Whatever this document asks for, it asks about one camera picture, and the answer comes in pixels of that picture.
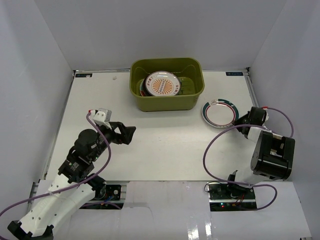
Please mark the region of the white plate green rim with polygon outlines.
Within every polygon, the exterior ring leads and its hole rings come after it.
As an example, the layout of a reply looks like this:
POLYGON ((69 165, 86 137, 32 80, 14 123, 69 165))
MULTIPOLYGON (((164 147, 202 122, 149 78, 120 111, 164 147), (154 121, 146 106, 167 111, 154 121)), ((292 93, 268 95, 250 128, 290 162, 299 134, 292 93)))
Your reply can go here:
POLYGON ((238 108, 229 100, 217 98, 207 101, 201 115, 204 121, 217 129, 226 129, 234 125, 239 118, 238 108))

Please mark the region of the teal scalloped plate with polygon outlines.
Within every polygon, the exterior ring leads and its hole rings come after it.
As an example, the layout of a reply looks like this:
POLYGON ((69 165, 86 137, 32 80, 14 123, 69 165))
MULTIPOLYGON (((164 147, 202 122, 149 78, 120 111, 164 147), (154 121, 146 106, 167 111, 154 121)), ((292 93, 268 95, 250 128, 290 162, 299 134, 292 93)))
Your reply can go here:
POLYGON ((140 95, 142 97, 146 97, 147 94, 146 94, 146 90, 145 90, 145 80, 142 80, 140 85, 139 85, 139 92, 140 92, 140 95))

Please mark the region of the white orange sunburst plate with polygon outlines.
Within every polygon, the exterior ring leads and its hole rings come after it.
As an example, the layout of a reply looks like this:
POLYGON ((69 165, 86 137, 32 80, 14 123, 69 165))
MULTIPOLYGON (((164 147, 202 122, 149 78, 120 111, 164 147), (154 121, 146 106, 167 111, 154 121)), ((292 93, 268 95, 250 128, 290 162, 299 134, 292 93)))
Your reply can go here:
POLYGON ((178 82, 177 77, 167 71, 151 73, 144 81, 145 89, 154 97, 176 96, 178 82))

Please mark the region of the small blue patterned plate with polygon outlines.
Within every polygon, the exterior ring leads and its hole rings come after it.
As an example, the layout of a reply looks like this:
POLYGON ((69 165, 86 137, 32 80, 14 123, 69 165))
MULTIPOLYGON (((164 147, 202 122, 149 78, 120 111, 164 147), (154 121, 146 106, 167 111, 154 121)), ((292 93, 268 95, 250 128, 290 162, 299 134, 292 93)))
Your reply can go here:
POLYGON ((177 90, 176 90, 176 94, 175 95, 179 95, 180 91, 181 91, 182 83, 181 83, 181 80, 178 77, 176 79, 177 79, 178 86, 177 86, 177 90))

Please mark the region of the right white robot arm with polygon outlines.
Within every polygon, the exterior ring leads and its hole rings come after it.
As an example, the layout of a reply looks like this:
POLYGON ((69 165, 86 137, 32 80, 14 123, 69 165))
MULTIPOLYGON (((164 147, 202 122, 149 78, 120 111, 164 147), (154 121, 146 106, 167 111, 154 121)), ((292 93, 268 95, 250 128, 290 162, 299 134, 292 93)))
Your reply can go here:
POLYGON ((226 195, 236 200, 250 188, 263 181, 286 180, 292 172, 295 140, 265 127, 268 107, 253 106, 247 114, 234 121, 234 126, 255 148, 246 168, 235 170, 228 177, 226 195))

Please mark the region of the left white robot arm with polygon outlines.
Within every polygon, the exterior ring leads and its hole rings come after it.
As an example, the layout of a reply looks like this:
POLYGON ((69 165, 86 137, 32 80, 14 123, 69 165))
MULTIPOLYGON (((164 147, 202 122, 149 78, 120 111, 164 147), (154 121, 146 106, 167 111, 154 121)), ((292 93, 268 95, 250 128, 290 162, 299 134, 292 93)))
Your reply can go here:
POLYGON ((81 131, 44 197, 7 229, 19 240, 52 240, 54 232, 88 201, 103 198, 106 182, 92 173, 94 162, 110 144, 129 145, 136 131, 121 122, 81 131))

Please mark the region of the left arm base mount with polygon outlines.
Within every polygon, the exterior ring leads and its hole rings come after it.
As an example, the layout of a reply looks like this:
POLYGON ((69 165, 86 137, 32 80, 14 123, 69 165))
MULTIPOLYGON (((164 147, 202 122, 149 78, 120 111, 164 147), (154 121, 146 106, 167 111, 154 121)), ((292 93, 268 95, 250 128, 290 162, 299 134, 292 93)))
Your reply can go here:
POLYGON ((86 210, 121 210, 126 199, 126 186, 107 184, 98 196, 83 205, 86 210))

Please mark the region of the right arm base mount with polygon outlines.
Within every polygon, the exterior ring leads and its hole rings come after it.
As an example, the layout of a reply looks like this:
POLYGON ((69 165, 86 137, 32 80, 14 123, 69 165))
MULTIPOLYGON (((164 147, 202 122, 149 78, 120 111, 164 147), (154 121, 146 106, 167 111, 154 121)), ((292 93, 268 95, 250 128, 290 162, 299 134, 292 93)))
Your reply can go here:
POLYGON ((204 186, 211 212, 255 211, 256 195, 252 188, 212 181, 204 186))

